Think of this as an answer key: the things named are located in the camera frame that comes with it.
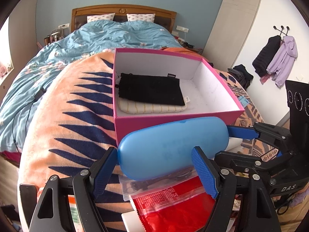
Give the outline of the blue glasses case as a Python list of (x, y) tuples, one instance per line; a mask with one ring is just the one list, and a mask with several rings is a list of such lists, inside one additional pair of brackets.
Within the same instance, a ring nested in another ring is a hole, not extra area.
[(180, 120), (126, 135), (118, 146), (118, 162), (128, 178), (151, 180), (192, 166), (196, 146), (212, 159), (228, 142), (228, 129), (220, 118)]

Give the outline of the striped Pingu zipper pouch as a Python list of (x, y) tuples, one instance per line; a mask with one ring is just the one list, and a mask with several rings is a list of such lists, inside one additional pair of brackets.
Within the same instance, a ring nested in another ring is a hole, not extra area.
[(163, 105), (163, 104), (135, 102), (124, 98), (120, 98), (118, 96), (118, 107), (122, 112), (127, 114), (158, 114), (158, 113), (182, 112), (187, 108), (187, 103), (185, 99), (184, 102), (185, 102), (184, 106)]

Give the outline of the black fabric pouch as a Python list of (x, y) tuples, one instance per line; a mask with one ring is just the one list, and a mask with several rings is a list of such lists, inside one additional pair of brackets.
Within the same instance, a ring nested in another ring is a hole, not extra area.
[(185, 105), (178, 78), (122, 73), (116, 87), (118, 96), (130, 101)]

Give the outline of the left nightstand with clutter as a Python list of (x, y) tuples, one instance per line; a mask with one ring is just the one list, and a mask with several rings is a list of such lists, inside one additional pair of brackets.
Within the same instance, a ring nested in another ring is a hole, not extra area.
[(57, 28), (51, 32), (50, 35), (44, 38), (45, 46), (55, 43), (59, 40), (62, 40), (65, 37), (65, 30), (63, 28)]

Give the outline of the blue small card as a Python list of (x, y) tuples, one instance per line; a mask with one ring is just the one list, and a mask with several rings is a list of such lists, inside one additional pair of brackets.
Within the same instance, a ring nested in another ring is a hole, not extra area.
[(242, 107), (245, 108), (248, 104), (250, 104), (250, 102), (248, 101), (248, 99), (245, 96), (240, 96), (238, 97), (239, 102), (241, 103)]

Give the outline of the red plastic zip bag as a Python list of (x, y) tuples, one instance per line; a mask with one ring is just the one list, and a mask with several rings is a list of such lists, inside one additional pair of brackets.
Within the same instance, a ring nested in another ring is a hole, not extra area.
[(163, 190), (132, 198), (145, 231), (199, 231), (211, 216), (215, 199), (198, 176)]

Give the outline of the pink cardboard box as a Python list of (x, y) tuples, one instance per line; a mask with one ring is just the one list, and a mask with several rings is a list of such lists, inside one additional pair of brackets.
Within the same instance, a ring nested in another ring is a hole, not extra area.
[(116, 141), (150, 126), (198, 117), (230, 125), (244, 108), (223, 78), (197, 56), (152, 49), (115, 51)]

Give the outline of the orange patterned blanket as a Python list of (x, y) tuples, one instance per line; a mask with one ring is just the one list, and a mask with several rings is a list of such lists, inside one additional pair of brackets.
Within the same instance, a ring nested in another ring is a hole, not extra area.
[[(112, 77), (114, 51), (68, 64), (52, 81), (34, 113), (21, 155), (18, 184), (36, 190), (54, 174), (70, 177), (116, 144)], [(216, 70), (235, 96), (247, 92)]]

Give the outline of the black hanging jacket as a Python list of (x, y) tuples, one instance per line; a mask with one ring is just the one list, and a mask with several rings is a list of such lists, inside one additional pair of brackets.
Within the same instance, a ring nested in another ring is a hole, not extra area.
[(267, 44), (262, 48), (257, 57), (252, 62), (255, 68), (255, 73), (259, 77), (264, 77), (267, 74), (267, 67), (281, 46), (281, 37), (279, 35), (270, 37)]

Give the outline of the right wooden nightstand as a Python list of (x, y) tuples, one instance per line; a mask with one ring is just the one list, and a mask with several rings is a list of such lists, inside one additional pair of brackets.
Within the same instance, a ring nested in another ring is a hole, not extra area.
[(185, 48), (185, 49), (187, 49), (187, 50), (190, 50), (190, 51), (192, 51), (192, 52), (195, 52), (195, 53), (197, 53), (197, 54), (199, 54), (199, 55), (201, 55), (202, 52), (203, 52), (203, 49), (201, 49), (201, 48), (196, 48), (194, 45), (189, 44), (189, 43), (187, 43), (186, 41), (179, 41), (179, 43), (180, 43), (180, 45), (181, 45), (183, 48)]

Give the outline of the orange garment on bed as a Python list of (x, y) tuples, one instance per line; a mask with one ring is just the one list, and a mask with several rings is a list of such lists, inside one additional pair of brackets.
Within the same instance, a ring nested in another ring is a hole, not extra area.
[(168, 51), (168, 52), (173, 52), (173, 53), (178, 53), (178, 54), (184, 54), (184, 55), (191, 55), (194, 57), (198, 57), (198, 58), (203, 58), (206, 61), (208, 61), (208, 59), (206, 59), (205, 57), (201, 56), (200, 54), (193, 52), (191, 50), (188, 50), (186, 48), (178, 48), (178, 47), (162, 47), (160, 50), (162, 51)]

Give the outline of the blue floral duvet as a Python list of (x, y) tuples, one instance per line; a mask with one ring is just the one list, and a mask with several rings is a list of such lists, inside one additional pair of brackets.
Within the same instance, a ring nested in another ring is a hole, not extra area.
[(47, 90), (69, 64), (116, 48), (180, 47), (164, 27), (146, 21), (97, 20), (42, 48), (19, 72), (1, 103), (1, 152), (21, 153), (33, 115), (35, 95)]

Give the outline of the wooden bed headboard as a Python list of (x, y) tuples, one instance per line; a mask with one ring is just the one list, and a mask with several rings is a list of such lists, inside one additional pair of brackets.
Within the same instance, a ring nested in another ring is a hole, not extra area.
[(132, 4), (103, 4), (92, 5), (72, 10), (71, 32), (87, 23), (87, 17), (115, 13), (114, 21), (123, 23), (127, 21), (127, 14), (155, 14), (154, 23), (172, 33), (177, 13), (156, 7)]

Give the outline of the right patterned pillow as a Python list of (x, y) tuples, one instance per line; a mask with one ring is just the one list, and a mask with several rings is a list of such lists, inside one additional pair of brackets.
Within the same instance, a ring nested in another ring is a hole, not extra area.
[(127, 21), (146, 21), (153, 23), (155, 14), (127, 14)]

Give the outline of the left patterned pillow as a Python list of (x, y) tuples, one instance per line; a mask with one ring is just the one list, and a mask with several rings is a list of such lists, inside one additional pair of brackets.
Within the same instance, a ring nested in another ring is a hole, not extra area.
[(90, 22), (93, 22), (93, 21), (97, 21), (97, 20), (110, 20), (110, 21), (113, 21), (114, 17), (115, 17), (115, 13), (87, 16), (87, 23), (90, 23)]

